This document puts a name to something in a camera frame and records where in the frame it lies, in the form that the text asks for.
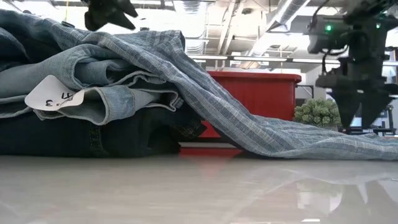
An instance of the dark blue jeans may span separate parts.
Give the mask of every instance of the dark blue jeans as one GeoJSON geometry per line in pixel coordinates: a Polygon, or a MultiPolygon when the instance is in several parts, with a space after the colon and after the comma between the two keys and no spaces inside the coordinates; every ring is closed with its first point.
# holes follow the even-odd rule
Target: dark blue jeans
{"type": "Polygon", "coordinates": [[[0,155],[144,157],[177,153],[179,141],[196,138],[204,130],[187,107],[176,112],[144,108],[104,126],[71,118],[41,121],[27,113],[0,119],[0,155]]]}

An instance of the red lid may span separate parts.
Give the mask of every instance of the red lid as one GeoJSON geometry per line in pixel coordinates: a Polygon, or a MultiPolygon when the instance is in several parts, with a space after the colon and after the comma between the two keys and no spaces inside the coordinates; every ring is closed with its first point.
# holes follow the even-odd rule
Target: red lid
{"type": "Polygon", "coordinates": [[[301,76],[285,73],[254,73],[254,72],[215,72],[208,71],[212,77],[234,77],[234,78],[264,78],[273,80],[294,80],[295,83],[301,82],[301,76]]]}

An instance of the green light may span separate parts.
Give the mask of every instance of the green light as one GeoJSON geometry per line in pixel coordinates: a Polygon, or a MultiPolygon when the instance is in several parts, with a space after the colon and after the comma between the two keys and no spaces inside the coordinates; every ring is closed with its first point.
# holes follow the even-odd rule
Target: green light
{"type": "Polygon", "coordinates": [[[326,31],[331,31],[331,30],[332,30],[332,26],[331,26],[331,25],[327,25],[327,26],[325,27],[325,30],[326,30],[326,31]]]}

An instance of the clothing pile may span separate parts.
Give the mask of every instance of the clothing pile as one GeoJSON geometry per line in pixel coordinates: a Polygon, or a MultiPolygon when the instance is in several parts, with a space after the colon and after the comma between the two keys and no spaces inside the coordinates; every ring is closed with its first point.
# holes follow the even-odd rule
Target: clothing pile
{"type": "Polygon", "coordinates": [[[260,156],[398,159],[396,139],[252,115],[184,47],[180,31],[110,35],[0,11],[0,154],[174,152],[202,118],[260,156]]]}

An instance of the fluorescent light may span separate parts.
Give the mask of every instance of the fluorescent light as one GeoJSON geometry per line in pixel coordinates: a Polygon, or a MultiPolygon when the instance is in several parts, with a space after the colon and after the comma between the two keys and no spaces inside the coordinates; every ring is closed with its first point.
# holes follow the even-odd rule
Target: fluorescent light
{"type": "Polygon", "coordinates": [[[189,39],[189,38],[185,38],[185,43],[190,42],[191,43],[198,43],[201,44],[203,42],[208,43],[210,40],[206,40],[206,39],[189,39]]]}
{"type": "Polygon", "coordinates": [[[398,62],[383,62],[384,66],[398,66],[398,62]]]}
{"type": "Polygon", "coordinates": [[[302,222],[321,222],[319,218],[306,218],[302,222]]]}
{"type": "Polygon", "coordinates": [[[257,61],[257,62],[286,62],[287,58],[273,57],[234,57],[234,60],[240,61],[257,61]]]}
{"type": "Polygon", "coordinates": [[[198,59],[193,59],[196,63],[206,63],[206,60],[198,60],[198,59]]]}
{"type": "Polygon", "coordinates": [[[227,56],[220,55],[188,55],[192,59],[226,60],[227,56]]]}
{"type": "MultiPolygon", "coordinates": [[[[303,7],[298,11],[298,16],[312,16],[318,9],[318,6],[303,7]]],[[[339,12],[341,7],[323,7],[319,10],[318,15],[332,16],[339,12]]]]}
{"type": "Polygon", "coordinates": [[[322,63],[322,59],[294,58],[293,62],[301,63],[322,63]]]}
{"type": "Polygon", "coordinates": [[[325,60],[327,64],[340,64],[338,60],[325,60]]]}
{"type": "MultiPolygon", "coordinates": [[[[311,58],[293,58],[293,62],[299,63],[322,63],[322,59],[311,59],[311,58]]],[[[340,64],[338,60],[325,60],[326,64],[340,64]]]]}
{"type": "MultiPolygon", "coordinates": [[[[160,5],[160,0],[159,1],[153,1],[153,0],[131,0],[130,1],[132,4],[154,4],[154,5],[160,5]]],[[[173,6],[173,3],[170,1],[165,1],[164,2],[165,6],[173,6]]]]}

